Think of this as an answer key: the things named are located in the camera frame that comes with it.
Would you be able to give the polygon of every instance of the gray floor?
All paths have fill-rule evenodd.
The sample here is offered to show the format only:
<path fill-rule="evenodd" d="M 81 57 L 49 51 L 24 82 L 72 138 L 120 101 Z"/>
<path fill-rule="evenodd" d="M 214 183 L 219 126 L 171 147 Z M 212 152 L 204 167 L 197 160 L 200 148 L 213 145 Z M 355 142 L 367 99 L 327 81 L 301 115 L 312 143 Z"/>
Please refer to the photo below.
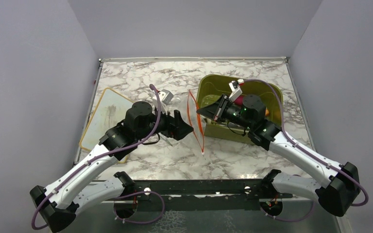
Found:
<path fill-rule="evenodd" d="M 309 201 L 286 201 L 282 218 L 302 217 L 310 209 Z M 158 215 L 150 212 L 135 213 L 132 220 L 150 220 Z M 166 212 L 153 224 L 136 225 L 114 220 L 112 203 L 103 203 L 86 210 L 62 233 L 339 233 L 336 218 L 321 207 L 308 219 L 284 223 L 270 219 L 261 211 L 190 211 Z"/>

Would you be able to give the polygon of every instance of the black cable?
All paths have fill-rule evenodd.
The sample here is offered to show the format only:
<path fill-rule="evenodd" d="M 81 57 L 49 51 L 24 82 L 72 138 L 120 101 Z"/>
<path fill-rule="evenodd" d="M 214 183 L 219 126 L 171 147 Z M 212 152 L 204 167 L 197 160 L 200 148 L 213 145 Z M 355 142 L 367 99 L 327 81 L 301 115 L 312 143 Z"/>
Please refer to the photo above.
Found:
<path fill-rule="evenodd" d="M 231 132 L 233 132 L 233 133 L 235 133 L 235 134 L 238 134 L 238 135 L 240 135 L 240 136 L 245 136 L 245 135 L 247 135 L 247 129 L 245 129 L 244 128 L 244 133 L 243 134 L 240 134 L 240 133 L 237 133 L 237 132 L 235 132 L 235 131 L 233 131 L 231 128 L 229 128 L 229 122 L 227 122 L 226 123 L 226 127 L 228 127 L 228 129 L 231 131 Z"/>
<path fill-rule="evenodd" d="M 153 145 L 153 144 L 156 144 L 159 142 L 159 140 L 161 140 L 161 136 L 159 136 L 159 133 L 157 133 L 156 135 L 158 135 L 158 140 L 154 141 L 154 142 L 144 142 L 142 143 L 143 145 L 145 146 L 148 146 L 148 145 Z"/>

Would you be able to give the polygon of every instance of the red object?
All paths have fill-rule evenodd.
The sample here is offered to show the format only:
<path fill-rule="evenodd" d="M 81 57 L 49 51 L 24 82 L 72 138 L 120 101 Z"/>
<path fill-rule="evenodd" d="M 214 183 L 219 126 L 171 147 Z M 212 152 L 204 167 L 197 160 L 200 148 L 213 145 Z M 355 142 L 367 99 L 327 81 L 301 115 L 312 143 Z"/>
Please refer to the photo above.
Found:
<path fill-rule="evenodd" d="M 238 96 L 238 98 L 234 101 L 234 104 L 242 106 L 242 99 L 244 96 Z"/>

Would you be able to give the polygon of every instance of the clear plastic bag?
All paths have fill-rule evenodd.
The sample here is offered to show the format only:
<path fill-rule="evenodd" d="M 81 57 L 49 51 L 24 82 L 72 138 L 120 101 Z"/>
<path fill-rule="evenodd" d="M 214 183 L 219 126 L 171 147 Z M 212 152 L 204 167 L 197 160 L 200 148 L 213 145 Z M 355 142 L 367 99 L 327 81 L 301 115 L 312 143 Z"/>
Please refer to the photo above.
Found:
<path fill-rule="evenodd" d="M 181 112 L 182 119 L 194 128 L 194 131 L 188 134 L 180 142 L 192 149 L 194 154 L 204 155 L 204 136 L 203 131 L 205 121 L 202 116 L 197 114 L 199 109 L 198 103 L 191 90 L 187 93 L 181 94 L 180 103 L 177 109 Z"/>

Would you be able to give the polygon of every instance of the screw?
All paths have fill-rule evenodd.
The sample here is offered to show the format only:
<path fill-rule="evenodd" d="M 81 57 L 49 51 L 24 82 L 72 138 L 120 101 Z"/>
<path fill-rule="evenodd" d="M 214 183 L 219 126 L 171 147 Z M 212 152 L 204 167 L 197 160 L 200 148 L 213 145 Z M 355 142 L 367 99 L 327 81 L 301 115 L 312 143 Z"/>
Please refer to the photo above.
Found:
<path fill-rule="evenodd" d="M 244 190 L 246 194 L 249 194 L 251 192 L 251 187 L 247 186 L 244 188 Z"/>
<path fill-rule="evenodd" d="M 150 188 L 145 188 L 145 189 L 144 189 L 144 192 L 150 192 L 150 191 L 151 191 Z"/>

